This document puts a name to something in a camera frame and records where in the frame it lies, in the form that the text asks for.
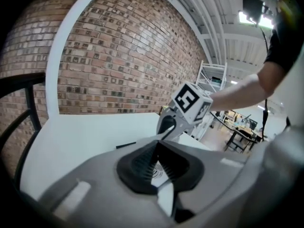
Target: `forearm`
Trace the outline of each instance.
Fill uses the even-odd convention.
[[[265,100],[271,94],[272,92],[267,93],[263,89],[258,76],[253,74],[237,85],[211,94],[210,97],[213,99],[213,104],[210,110],[225,111],[252,106]]]

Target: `person's arm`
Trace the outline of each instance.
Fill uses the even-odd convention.
[[[225,111],[255,105],[269,96],[285,77],[284,69],[274,62],[265,62],[257,73],[237,85],[213,93],[211,111]]]

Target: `scaffolding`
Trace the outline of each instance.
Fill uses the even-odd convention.
[[[226,84],[227,63],[225,65],[207,64],[203,61],[200,64],[196,85],[208,95],[220,91]],[[200,141],[213,121],[213,115],[208,112],[201,124],[189,133],[193,138]]]

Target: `brick wall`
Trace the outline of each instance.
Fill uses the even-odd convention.
[[[92,0],[63,51],[62,114],[159,112],[204,52],[166,0]]]
[[[63,18],[77,0],[34,0],[7,35],[0,55],[0,77],[45,71],[48,53]],[[35,102],[42,124],[47,120],[45,87],[36,85]],[[0,100],[0,133],[25,109],[24,90]],[[29,119],[11,135],[2,158],[12,175],[33,133]]]
[[[35,0],[8,34],[0,77],[45,71],[55,33],[76,0]],[[93,0],[66,42],[58,78],[61,114],[158,112],[172,92],[196,79],[204,52],[166,0]],[[47,120],[45,87],[35,87]],[[26,109],[24,91],[0,100],[0,132]],[[32,135],[27,120],[10,137],[4,161],[11,174]]]

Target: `white table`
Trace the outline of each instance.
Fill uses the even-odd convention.
[[[38,200],[50,185],[93,156],[154,136],[158,119],[155,113],[58,115],[49,119],[28,153],[21,190]],[[185,133],[179,143],[209,150]]]

